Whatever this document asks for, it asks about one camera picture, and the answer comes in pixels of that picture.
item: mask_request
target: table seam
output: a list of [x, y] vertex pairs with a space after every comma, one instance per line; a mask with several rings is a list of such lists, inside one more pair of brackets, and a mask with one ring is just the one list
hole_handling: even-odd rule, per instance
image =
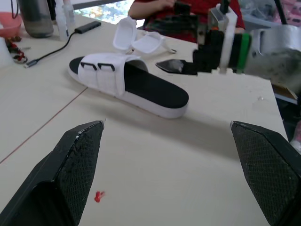
[[76, 100], [83, 92], [88, 88], [86, 87], [81, 91], [75, 98], [73, 98], [67, 105], [60, 109], [55, 115], [53, 115], [47, 122], [45, 122], [40, 128], [38, 128], [34, 133], [32, 133], [27, 139], [25, 139], [21, 144], [19, 144], [11, 153], [9, 153], [4, 159], [0, 161], [0, 165], [7, 160], [13, 153], [15, 153], [20, 147], [22, 147], [27, 141], [29, 141], [33, 136], [35, 136], [41, 129], [43, 129], [48, 123], [50, 123], [59, 113], [61, 113], [67, 106], [69, 106], [74, 100]]

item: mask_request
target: table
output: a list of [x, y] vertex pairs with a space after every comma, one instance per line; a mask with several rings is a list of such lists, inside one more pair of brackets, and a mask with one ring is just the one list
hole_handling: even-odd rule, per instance
[[[76, 19], [78, 25], [91, 20]], [[184, 88], [190, 105], [180, 119], [159, 118], [86, 89], [67, 74], [75, 57], [114, 51], [115, 28], [103, 23], [74, 36], [66, 50], [32, 68], [14, 65], [0, 72], [0, 159], [5, 159], [0, 164], [0, 211], [65, 131], [106, 120], [81, 226], [267, 226], [244, 178], [229, 125], [244, 121], [286, 137], [270, 82], [230, 72], [166, 74], [154, 63], [191, 60], [195, 48], [167, 38], [177, 54], [159, 51], [144, 60], [151, 73]], [[55, 37], [27, 38], [22, 45], [34, 46], [28, 55], [35, 58], [61, 43]], [[96, 191], [106, 192], [100, 203], [94, 201]]]

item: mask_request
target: person's hand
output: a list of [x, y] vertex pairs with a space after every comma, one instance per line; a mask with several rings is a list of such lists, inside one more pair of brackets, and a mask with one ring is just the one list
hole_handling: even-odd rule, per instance
[[156, 0], [155, 4], [158, 7], [158, 11], [162, 11], [165, 8], [174, 7], [174, 3], [176, 0]]

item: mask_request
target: person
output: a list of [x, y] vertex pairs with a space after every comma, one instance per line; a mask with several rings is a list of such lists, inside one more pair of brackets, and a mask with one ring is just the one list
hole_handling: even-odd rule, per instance
[[[143, 25], [145, 26], [154, 19], [174, 15], [175, 2], [176, 0], [134, 0], [128, 15], [135, 20], [145, 19]], [[209, 9], [214, 8], [221, 0], [181, 0], [181, 2], [190, 4], [190, 14], [199, 15], [200, 21], [207, 23]], [[238, 16], [237, 32], [243, 31], [245, 25], [242, 20], [238, 0], [232, 0], [230, 2], [230, 7]], [[191, 33], [187, 32], [171, 34], [168, 36], [185, 41], [196, 42], [196, 38]]]

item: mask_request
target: black buckle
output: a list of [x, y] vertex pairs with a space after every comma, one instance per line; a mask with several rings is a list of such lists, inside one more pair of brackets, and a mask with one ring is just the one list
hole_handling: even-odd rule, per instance
[[98, 63], [97, 65], [98, 65], [98, 67], [99, 67], [100, 70], [102, 69], [102, 66], [109, 66], [109, 67], [111, 67], [112, 71], [115, 71], [114, 65], [111, 65], [111, 64], [102, 64], [102, 63]]
[[94, 71], [97, 71], [97, 67], [94, 64], [81, 62], [80, 65], [84, 68], [85, 65], [92, 66]]

